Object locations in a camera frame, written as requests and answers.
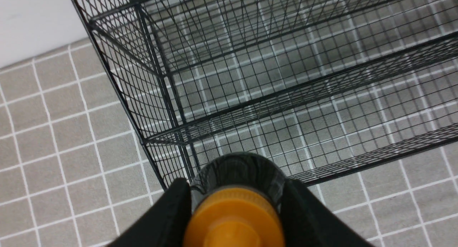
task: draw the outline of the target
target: white grout line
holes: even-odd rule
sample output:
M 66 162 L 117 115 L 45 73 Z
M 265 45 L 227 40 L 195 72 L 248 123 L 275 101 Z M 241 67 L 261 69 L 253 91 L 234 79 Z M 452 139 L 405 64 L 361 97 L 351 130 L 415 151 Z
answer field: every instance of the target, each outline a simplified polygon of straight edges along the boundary
M 42 102 L 43 102 L 44 110 L 46 111 L 46 116 L 48 117 L 48 124 L 49 124 L 49 128 L 50 128 L 50 130 L 51 130 L 51 136 L 52 136 L 52 139 L 53 139 L 54 152 L 58 153 L 58 152 L 59 152 L 59 148 L 57 147 L 57 140 L 56 140 L 56 137 L 55 137 L 55 134 L 54 134 L 53 125 L 52 125 L 52 123 L 51 123 L 51 115 L 50 115 L 50 113 L 49 113 L 48 106 L 47 106 L 46 101 L 45 101 L 45 99 L 44 99 L 43 89 L 41 88 L 41 83 L 40 83 L 40 80 L 39 80 L 39 78 L 38 78 L 38 74 L 36 73 L 36 66 L 35 66 L 35 59 L 34 59 L 34 58 L 32 59 L 31 66 L 32 66 L 32 68 L 33 68 L 33 74 L 34 74 L 35 79 L 36 79 L 36 84 L 38 85 L 38 89 L 39 89 L 39 91 L 40 91 L 41 100 L 42 100 Z M 71 198 L 70 198 L 70 193 L 69 193 L 68 187 L 67 187 L 67 179 L 65 178 L 64 169 L 63 169 L 63 167 L 62 167 L 62 161 L 60 160 L 60 154 L 57 154 L 57 161 L 58 161 L 58 163 L 59 163 L 60 174 L 62 175 L 62 179 L 64 180 L 65 194 L 66 194 L 66 196 L 67 196 L 68 205 L 70 206 L 70 213 L 71 213 L 72 218 L 73 218 L 73 224 L 74 224 L 74 226 L 75 226 L 75 231 L 76 231 L 76 235 L 77 235 L 78 245 L 79 245 L 79 246 L 82 246 L 82 244 L 81 244 L 81 238 L 80 238 L 80 233 L 79 233 L 79 230 L 78 230 L 77 221 L 76 221 L 76 219 L 75 219 L 75 211 L 74 211 L 74 209 L 73 209 L 72 200 L 71 200 Z
M 112 242 L 113 240 L 111 241 L 106 241 L 106 242 L 100 242 L 98 244 L 94 244 L 94 245 L 90 245 L 90 247 L 101 247 L 101 246 L 105 246 L 105 245 L 108 245 L 110 242 Z
M 143 151 L 143 149 L 140 150 L 140 148 L 139 148 L 139 146 L 138 146 L 139 143 L 138 143 L 138 141 L 137 141 L 137 136 L 136 136 L 136 134 L 133 132 L 133 131 L 134 131 L 134 128 L 133 128 L 133 126 L 132 126 L 132 124 L 131 124 L 130 121 L 129 121 L 129 126 L 130 126 L 130 128 L 131 128 L 131 130 L 132 130 L 132 137 L 134 138 L 135 149 L 136 149 L 136 152 L 137 152 L 138 160 L 139 160 L 139 162 L 140 162 L 140 167 L 141 167 L 141 169 L 142 169 L 142 175 L 143 175 L 143 179 L 144 179 L 144 181 L 145 181 L 146 190 L 147 190 L 147 193 L 148 193 L 148 195 L 149 195 L 149 203 L 150 203 L 151 205 L 153 205 L 152 197 L 151 197 L 151 190 L 150 190 L 150 188 L 149 188 L 149 183 L 148 183 L 148 179 L 147 179 L 146 172 L 145 172 L 145 166 L 143 165 L 143 162 L 142 162 L 142 155 L 140 154 L 140 151 Z
M 151 193 L 151 195 L 159 194 L 159 193 L 162 193 L 162 192 L 163 192 L 163 190 L 154 191 L 154 192 Z M 137 197 L 134 197 L 134 198 L 131 198 L 131 199 L 128 199 L 128 200 L 124 200 L 124 201 L 121 201 L 121 202 L 118 202 L 118 203 L 114 203 L 112 206 L 104 206 L 104 207 L 96 208 L 96 209 L 93 209 L 92 211 L 86 211 L 86 212 L 77 214 L 77 215 L 75 215 L 74 217 L 70 216 L 70 217 L 63 218 L 63 219 L 59 219 L 59 220 L 56 220 L 56 221 L 53 221 L 53 222 L 50 222 L 50 223 L 47 223 L 47 224 L 42 224 L 42 225 L 36 226 L 36 227 L 34 227 L 34 228 L 26 229 L 26 230 L 24 230 L 24 231 L 20 231 L 20 232 L 14 233 L 14 234 L 9 234 L 9 235 L 0 237 L 0 241 L 1 241 L 1 240 L 5 240 L 5 239 L 10 238 L 10 237 L 18 236 L 18 235 L 20 235 L 20 234 L 25 234 L 25 233 L 28 233 L 28 232 L 30 232 L 30 231 L 35 231 L 35 230 L 38 230 L 38 229 L 41 229 L 41 228 L 45 228 L 45 227 L 48 227 L 48 226 L 52 226 L 52 225 L 54 225 L 54 224 L 59 224 L 59 223 L 65 222 L 65 221 L 69 221 L 69 220 L 74 219 L 74 218 L 79 218 L 79 217 L 82 217 L 82 216 L 87 216 L 87 215 L 96 213 L 96 212 L 98 212 L 98 211 L 104 211 L 105 209 L 108 209 L 108 208 L 110 208 L 110 207 L 117 207 L 117 206 L 119 206 L 119 205 L 123 205 L 123 204 L 126 204 L 126 203 L 130 203 L 130 202 L 132 202 L 132 201 L 136 201 L 136 200 L 139 200 L 139 199 L 141 199 L 141 198 L 146 198 L 146 197 L 147 197 L 147 194 L 141 195 L 141 196 L 137 196 Z
M 97 78 L 97 77 L 103 76 L 103 75 L 105 75 L 105 72 L 103 72 L 103 73 L 97 73 L 97 74 L 94 74 L 94 75 L 92 75 L 92 76 L 87 76 L 87 77 L 81 79 L 81 81 L 82 81 L 82 82 L 83 82 L 83 81 L 88 81 L 88 80 L 91 80 L 91 79 L 94 79 L 94 78 Z M 12 100 L 10 100 L 10 101 L 8 101 L 8 102 L 3 102 L 3 103 L 1 103 L 1 104 L 0 104 L 0 107 L 3 107 L 3 106 L 5 106 L 5 105 L 10 105 L 10 104 L 13 104 L 13 103 L 15 103 L 15 102 L 20 102 L 21 100 L 25 100 L 25 99 L 29 99 L 29 98 L 32 98 L 32 97 L 39 96 L 39 95 L 41 95 L 41 93 L 48 93 L 48 92 L 52 92 L 52 91 L 55 91 L 55 90 L 59 90 L 59 89 L 65 88 L 65 87 L 69 87 L 69 86 L 72 86 L 72 85 L 74 85 L 74 84 L 77 84 L 77 82 L 76 82 L 76 81 L 72 81 L 72 82 L 69 82 L 69 83 L 61 84 L 61 85 L 59 85 L 59 86 L 54 86 L 54 87 L 49 88 L 49 89 L 45 89 L 45 90 L 43 90 L 43 91 L 41 91 L 41 92 L 32 93 L 32 94 L 30 94 L 30 95 L 22 96 L 22 97 L 19 97 L 19 98 L 17 98 L 17 99 L 12 99 Z
M 3 93 L 3 89 L 1 87 L 1 84 L 0 84 L 0 95 L 1 95 L 1 97 L 3 99 L 3 102 L 6 102 L 5 94 Z M 11 117 L 10 109 L 8 108 L 8 106 L 5 106 L 5 109 L 6 109 L 6 113 L 8 115 L 8 120 L 10 122 L 11 130 L 14 133 L 15 130 L 14 130 L 13 118 Z M 27 198 L 27 202 L 28 202 L 28 206 L 29 206 L 29 210 L 30 210 L 30 214 L 31 214 L 32 223 L 33 223 L 33 230 L 35 231 L 35 234 L 36 234 L 36 241 L 38 242 L 38 246 L 41 247 L 40 235 L 38 234 L 38 228 L 37 228 L 37 224 L 36 224 L 35 213 L 33 212 L 33 207 L 32 207 L 30 196 L 29 196 L 30 192 L 29 192 L 29 189 L 28 189 L 26 175 L 24 173 L 23 161 L 22 161 L 22 158 L 21 158 L 21 154 L 19 153 L 19 145 L 18 145 L 18 139 L 16 138 L 16 135 L 13 135 L 13 140 L 14 140 L 14 147 L 16 149 L 16 155 L 17 155 L 18 161 L 19 161 L 19 167 L 21 169 L 21 176 L 23 177 L 24 187 L 25 187 L 25 190 L 26 190 L 26 198 Z
M 80 91 L 81 99 L 83 101 L 84 111 L 86 113 L 87 122 L 89 124 L 89 130 L 91 132 L 91 137 L 92 137 L 93 142 L 95 142 L 96 138 L 95 138 L 94 130 L 93 130 L 93 127 L 92 127 L 91 118 L 90 118 L 90 115 L 89 115 L 89 112 L 88 112 L 88 109 L 87 109 L 86 99 L 85 99 L 85 97 L 83 95 L 83 91 L 82 91 L 82 88 L 81 88 L 81 83 L 80 83 L 80 79 L 79 79 L 79 76 L 78 76 L 78 71 L 77 71 L 77 69 L 75 67 L 75 63 L 73 61 L 72 52 L 70 51 L 70 45 L 68 45 L 68 55 L 69 55 L 69 58 L 70 58 L 70 63 L 72 64 L 73 72 L 75 73 L 75 79 L 78 82 L 78 88 L 79 88 L 79 91 Z M 97 146 L 96 143 L 94 144 L 94 148 L 95 148 L 95 154 L 97 156 L 98 166 L 100 168 L 100 171 L 102 172 L 102 179 L 103 179 L 103 184 L 105 186 L 106 194 L 107 194 L 107 197 L 108 197 L 108 204 L 111 206 L 112 205 L 111 195 L 110 195 L 110 191 L 109 191 L 109 188 L 108 188 L 107 179 L 105 178 L 105 174 L 103 174 L 102 159 L 100 158 L 100 153 L 98 151 L 98 146 Z M 118 226 L 118 222 L 116 221 L 115 211 L 114 211 L 113 208 L 111 208 L 111 215 L 113 216 L 113 221 L 114 221 L 114 224 L 115 224 L 114 226 L 116 228 L 116 234 L 119 236 L 120 235 L 119 226 Z
M 456 105 L 458 102 L 451 102 L 451 103 L 447 103 L 445 105 L 439 105 L 437 107 L 434 107 L 432 110 L 440 110 L 442 108 L 445 108 L 445 107 L 448 107 L 450 105 Z M 310 110 L 304 110 L 303 112 L 298 112 L 298 114 L 302 114 L 302 113 L 305 113 L 305 112 L 308 112 Z M 376 128 L 379 128 L 379 127 L 382 127 L 382 126 L 389 126 L 395 122 L 399 122 L 399 121 L 403 121 L 403 120 L 406 120 L 408 118 L 412 118 L 412 117 L 416 117 L 420 114 L 425 114 L 426 111 L 422 110 L 420 112 L 417 112 L 417 113 L 413 113 L 413 114 L 410 114 L 408 115 L 407 117 L 399 117 L 399 118 L 396 118 L 394 120 L 390 120 L 390 121 L 387 121 L 385 123 L 382 123 L 382 124 L 378 124 L 378 125 L 375 125 L 375 126 L 372 126 L 370 128 L 365 128 L 365 129 L 362 129 L 360 131 L 356 131 L 356 132 L 353 132 L 353 133 L 349 133 L 348 136 L 350 135 L 355 135 L 355 134 L 358 134 L 358 133 L 361 133 L 361 132 L 365 132 L 365 131 L 368 131 L 368 130 L 372 130 L 372 129 L 376 129 Z M 285 119 L 291 119 L 290 117 L 291 115 L 286 115 L 284 118 Z M 273 120 L 268 120 L 268 121 L 265 121 L 263 123 L 260 123 L 260 124 L 255 124 L 255 125 L 250 125 L 249 128 L 244 128 L 242 130 L 239 130 L 238 132 L 239 133 L 244 133 L 248 130 L 254 130 L 253 127 L 263 127 L 265 125 L 268 125 L 268 124 L 272 124 L 272 123 L 275 123 L 279 120 L 282 120 L 283 117 L 279 117 L 279 118 L 276 118 L 276 119 L 273 119 Z M 84 147 L 87 147 L 87 146 L 91 146 L 95 143 L 101 143 L 101 142 L 104 142 L 104 141 L 107 141 L 107 140 L 110 140 L 110 139 L 113 139 L 113 138 L 116 138 L 116 137 L 119 137 L 119 136 L 123 136 L 123 135 L 127 135 L 127 134 L 130 134 L 130 133 L 133 133 L 132 131 L 127 131 L 127 132 L 123 132 L 123 133 L 118 133 L 118 134 L 115 134 L 115 135 L 112 135 L 112 136 L 109 136 L 109 137 L 106 137 L 106 138 L 102 138 L 102 139 L 99 139 L 97 140 L 96 142 L 90 142 L 90 143 L 85 143 L 83 145 L 80 145 L 80 146 L 75 146 L 75 147 L 72 147 L 70 149 L 66 149 L 66 150 L 63 150 L 63 151 L 60 151 L 59 154 L 64 154 L 64 153 L 67 153 L 67 152 L 71 152 L 71 151 L 74 151 L 74 150 L 77 150 L 77 149 L 80 149 L 80 148 L 84 148 Z M 226 136 L 227 137 L 231 137 L 231 136 L 234 136 L 236 135 L 237 133 L 230 133 L 230 134 L 227 134 Z M 322 143 L 327 143 L 327 142 L 330 142 L 330 141 L 333 141 L 333 140 L 337 140 L 337 139 L 340 139 L 340 138 L 343 138 L 345 136 L 340 136 L 340 137 L 337 137 L 337 138 L 332 138 L 332 139 L 328 139 L 328 140 L 325 140 L 325 141 L 322 141 L 322 142 L 318 142 L 318 143 L 314 143 L 314 144 L 310 144 L 310 146 L 316 146 L 316 145 L 319 145 L 319 144 L 322 144 Z M 216 139 L 221 139 L 221 138 L 225 138 L 225 137 L 219 137 L 219 136 L 216 136 Z M 211 139 L 211 140 L 208 140 L 208 141 L 205 141 L 203 142 L 203 144 L 207 144 L 207 143 L 211 143 L 213 142 L 214 139 Z M 202 143 L 201 142 L 198 142 L 195 144 L 195 146 L 201 146 Z M 302 148 L 299 148 L 299 149 L 293 149 L 292 151 L 299 151 L 301 150 Z M 40 158 L 37 158 L 37 159 L 34 159 L 34 160 L 31 160 L 31 161 L 27 161 L 27 162 L 23 162 L 23 165 L 27 165 L 27 164 L 31 164 L 31 163 L 34 163 L 34 162 L 38 162 L 38 161 L 41 161 L 43 159 L 47 159 L 47 158 L 50 158 L 50 157 L 54 157 L 56 156 L 56 153 L 54 154 L 50 154 L 50 155 L 47 155 L 47 156 L 44 156 L 44 157 L 40 157 Z M 112 172 L 116 172 L 118 169 L 123 169 L 123 168 L 126 168 L 126 167 L 129 167 L 129 166 L 133 166 L 135 164 L 138 164 L 138 163 L 133 163 L 133 164 L 128 164 L 124 167 L 120 167 L 120 168 L 116 168 L 116 169 L 112 169 L 110 171 L 106 171 L 105 174 L 108 174 L 108 173 L 112 173 Z M 0 172 L 4 172 L 4 171 L 8 171 L 10 169 L 14 169 L 14 168 L 17 168 L 17 167 L 20 167 L 19 165 L 14 165 L 14 166 L 11 166 L 11 167 L 7 167 L 7 168 L 3 168 L 3 169 L 0 169 Z M 97 174 L 97 175 L 94 175 L 94 176 L 91 176 L 91 177 L 88 177 L 87 179 L 90 179 L 90 178 L 93 178 L 93 177 L 96 177 L 96 176 L 100 176 L 102 175 L 101 173 L 100 174 Z
M 399 196 L 399 195 L 403 195 L 403 194 L 410 193 L 410 192 L 415 192 L 417 190 L 421 190 L 421 189 L 424 189 L 424 188 L 427 188 L 427 187 L 431 187 L 433 185 L 445 183 L 445 182 L 448 182 L 448 181 L 451 181 L 451 180 L 457 179 L 457 178 L 458 178 L 458 176 L 455 176 L 453 178 L 446 178 L 446 179 L 441 179 L 441 180 L 438 180 L 438 181 L 435 181 L 435 182 L 430 182 L 430 183 L 427 183 L 427 184 L 424 184 L 424 185 L 421 185 L 421 186 L 413 187 L 411 189 L 407 189 L 407 190 L 403 190 L 403 191 L 400 191 L 400 192 L 397 192 L 397 193 L 392 193 L 392 194 L 389 194 L 389 195 L 386 195 L 386 196 L 383 196 L 383 197 L 375 198 L 375 199 L 370 200 L 369 202 L 358 203 L 358 204 L 355 204 L 355 205 L 352 205 L 352 206 L 349 206 L 349 207 L 345 207 L 345 208 L 339 209 L 337 211 L 333 211 L 333 213 L 337 214 L 337 213 L 341 213 L 341 212 L 344 212 L 344 211 L 350 211 L 350 210 L 352 210 L 354 208 L 358 208 L 358 207 L 362 207 L 362 206 L 368 205 L 368 203 L 376 203 L 376 202 L 379 202 L 379 201 L 382 201 L 382 200 L 386 200 L 386 199 L 389 199 L 389 198 L 394 198 L 394 197 Z
M 88 47 L 88 46 L 92 46 L 92 43 L 86 43 L 86 44 L 84 44 L 84 45 L 81 45 L 81 46 L 78 46 L 78 47 L 75 47 L 75 48 L 71 48 L 70 50 L 72 50 L 72 51 L 73 51 L 73 50 L 79 50 L 79 49 L 82 49 L 82 48 L 85 48 L 85 47 Z M 50 59 L 50 58 L 54 58 L 54 57 L 59 56 L 59 55 L 64 55 L 65 53 L 68 53 L 68 52 L 69 52 L 69 50 L 64 50 L 64 51 L 62 51 L 62 52 L 60 52 L 60 53 L 55 53 L 55 54 L 49 55 L 49 56 L 47 56 L 47 57 L 43 57 L 43 58 L 39 58 L 39 59 L 35 59 L 35 58 L 34 58 L 34 59 L 35 59 L 34 61 L 35 61 L 35 63 L 39 63 L 39 62 L 41 62 L 41 61 L 44 61 L 44 60 L 47 60 L 47 59 Z M 21 64 L 21 65 L 19 65 L 19 66 L 15 66 L 15 67 L 13 67 L 13 68 L 5 69 L 5 70 L 3 70 L 3 71 L 0 71 L 0 75 L 2 75 L 2 74 L 4 74 L 4 73 L 8 73 L 8 72 L 10 72 L 10 71 L 14 71 L 14 70 L 20 69 L 20 68 L 24 68 L 24 67 L 26 67 L 26 66 L 31 66 L 31 64 L 32 64 L 32 61 L 27 62 L 27 63 L 24 63 L 24 64 Z
M 430 224 L 434 224 L 434 223 L 437 223 L 437 222 L 445 221 L 445 220 L 456 218 L 456 217 L 458 217 L 458 213 L 455 213 L 455 214 L 452 214 L 452 215 L 449 215 L 449 216 L 445 216 L 445 217 L 442 217 L 442 218 L 439 218 L 439 219 L 434 219 L 434 220 L 431 220 L 431 221 L 427 221 L 427 222 L 424 223 L 424 225 L 428 226 Z M 382 237 L 391 236 L 393 234 L 399 234 L 399 233 L 402 233 L 402 232 L 405 232 L 405 231 L 409 231 L 410 229 L 415 229 L 415 228 L 419 228 L 419 227 L 422 227 L 422 224 L 416 224 L 415 226 L 409 226 L 409 227 L 405 227 L 405 228 L 402 228 L 402 229 L 399 229 L 399 230 L 396 230 L 396 231 L 388 232 L 388 233 L 382 234 Z M 371 237 L 371 238 L 368 238 L 366 240 L 367 241 L 373 241 L 373 240 L 376 240 L 376 239 L 379 239 L 379 238 L 378 237 Z
M 388 5 L 388 9 L 391 11 L 391 14 L 393 14 L 390 5 Z M 353 19 L 350 19 L 350 26 L 354 27 Z M 360 50 L 360 55 L 362 56 L 362 58 L 367 59 L 367 57 L 365 57 L 365 56 L 366 56 L 365 53 L 361 51 L 360 40 L 359 40 L 359 37 L 358 37 L 358 35 L 356 34 L 356 32 L 355 32 L 354 30 L 353 30 L 353 37 L 355 37 L 355 39 L 357 40 L 357 47 L 358 47 L 358 49 Z M 372 85 L 372 87 L 373 87 L 374 89 L 376 89 L 376 84 L 371 84 L 371 85 Z M 386 122 L 386 121 L 387 121 L 387 118 L 386 118 L 386 115 L 385 115 L 383 106 L 381 105 L 380 99 L 379 99 L 379 97 L 378 97 L 378 93 L 375 94 L 375 97 L 376 97 L 377 104 L 378 104 L 378 106 L 379 106 L 381 115 L 382 115 L 382 117 L 383 117 L 383 120 Z M 387 126 L 387 131 L 388 131 L 388 137 L 390 138 L 391 142 L 392 142 L 392 143 L 395 143 L 394 138 L 393 138 L 393 135 L 391 134 L 391 129 L 389 128 L 389 126 Z M 405 180 L 405 182 L 406 182 L 406 184 L 407 184 L 407 187 L 408 187 L 410 196 L 411 196 L 412 201 L 413 201 L 413 203 L 414 203 L 414 206 L 415 206 L 415 209 L 416 209 L 416 212 L 417 212 L 417 216 L 418 216 L 418 218 L 419 218 L 419 221 L 420 221 L 420 223 L 423 223 L 422 214 L 421 214 L 421 212 L 420 212 L 419 206 L 418 206 L 417 201 L 416 201 L 416 199 L 415 199 L 415 196 L 414 196 L 414 194 L 413 194 L 412 187 L 411 187 L 411 185 L 410 185 L 409 179 L 408 179 L 408 177 L 407 177 L 407 174 L 406 174 L 406 172 L 405 172 L 404 165 L 403 165 L 401 159 L 399 160 L 399 164 L 400 164 L 400 168 L 401 168 L 401 171 L 402 171 L 402 173 L 403 173 L 403 176 L 404 176 L 404 180 Z M 368 204 L 370 205 L 370 208 L 371 208 L 371 203 L 369 202 L 369 198 L 367 198 L 367 202 L 368 202 Z M 427 239 L 428 246 L 429 246 L 429 247 L 432 247 L 431 242 L 430 242 L 430 239 L 429 239 L 428 232 L 427 232 L 427 230 L 426 230 L 426 227 L 425 227 L 425 226 L 422 226 L 422 229 L 423 229 L 423 232 L 424 232 L 425 237 L 426 237 L 426 239 Z M 381 236 L 380 230 L 377 229 L 377 231 L 378 231 L 378 237 L 379 237 L 379 239 L 380 239 L 382 245 L 384 245 L 383 237 Z
M 431 10 L 433 11 L 433 18 L 435 19 L 436 23 L 439 24 L 439 30 L 440 32 L 442 33 L 442 35 L 445 35 L 446 32 L 445 32 L 445 29 L 443 28 L 443 24 L 440 22 L 440 18 L 437 16 L 437 10 L 435 9 L 435 6 L 433 4 L 431 4 L 432 0 L 428 0 L 428 2 L 430 3 L 429 6 L 431 8 Z M 453 59 L 453 64 L 455 65 L 455 68 L 458 69 L 458 62 L 456 59 Z M 428 107 L 427 103 L 426 102 L 423 102 L 423 105 L 425 107 Z M 432 128 L 433 130 L 435 129 L 435 123 L 432 123 Z M 447 155 L 445 154 L 445 149 L 444 147 L 440 147 L 440 154 L 442 156 L 442 158 L 444 159 L 445 161 L 445 165 L 447 166 L 447 170 L 448 170 L 448 174 L 450 175 L 450 177 L 453 177 L 453 171 L 452 171 L 452 168 L 450 167 L 450 162 L 448 161 L 448 157 Z M 457 185 L 457 182 L 455 180 L 453 180 L 453 186 L 455 187 L 455 190 L 456 192 L 458 193 L 458 185 Z

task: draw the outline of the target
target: wire shelf rack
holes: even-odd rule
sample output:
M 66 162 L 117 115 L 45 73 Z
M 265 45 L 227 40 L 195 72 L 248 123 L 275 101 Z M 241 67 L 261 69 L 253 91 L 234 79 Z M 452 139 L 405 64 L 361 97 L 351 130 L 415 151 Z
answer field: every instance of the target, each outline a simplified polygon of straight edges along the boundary
M 162 187 L 324 182 L 458 140 L 458 0 L 73 0 Z

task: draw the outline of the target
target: gray tile floor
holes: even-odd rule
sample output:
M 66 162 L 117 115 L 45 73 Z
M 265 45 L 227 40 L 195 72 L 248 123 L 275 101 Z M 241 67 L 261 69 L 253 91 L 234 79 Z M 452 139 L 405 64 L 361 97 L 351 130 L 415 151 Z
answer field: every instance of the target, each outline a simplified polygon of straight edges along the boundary
M 106 75 L 85 70 L 94 55 L 78 43 L 0 71 L 2 247 L 104 245 L 162 193 Z M 43 89 L 44 71 L 74 79 Z M 311 190 L 376 246 L 453 246 L 457 177 L 454 143 Z

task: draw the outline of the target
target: black wire shelf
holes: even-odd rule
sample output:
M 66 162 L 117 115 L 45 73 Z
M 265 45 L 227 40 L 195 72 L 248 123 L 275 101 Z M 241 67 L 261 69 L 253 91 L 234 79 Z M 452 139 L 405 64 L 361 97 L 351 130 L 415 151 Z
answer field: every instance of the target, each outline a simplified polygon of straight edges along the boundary
M 381 56 L 327 76 L 298 84 L 213 113 L 146 138 L 149 143 L 188 145 L 286 110 L 421 69 L 458 56 L 458 32 Z M 183 141 L 175 141 L 180 135 Z
M 263 155 L 309 185 L 458 140 L 458 0 L 72 0 L 163 188 Z

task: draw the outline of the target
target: wire mesh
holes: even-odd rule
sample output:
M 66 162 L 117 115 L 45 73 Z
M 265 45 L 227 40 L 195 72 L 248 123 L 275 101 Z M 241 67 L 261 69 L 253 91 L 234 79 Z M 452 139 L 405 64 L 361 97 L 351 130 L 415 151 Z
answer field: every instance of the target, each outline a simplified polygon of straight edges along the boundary
M 317 183 L 457 140 L 458 0 L 74 0 L 163 186 Z

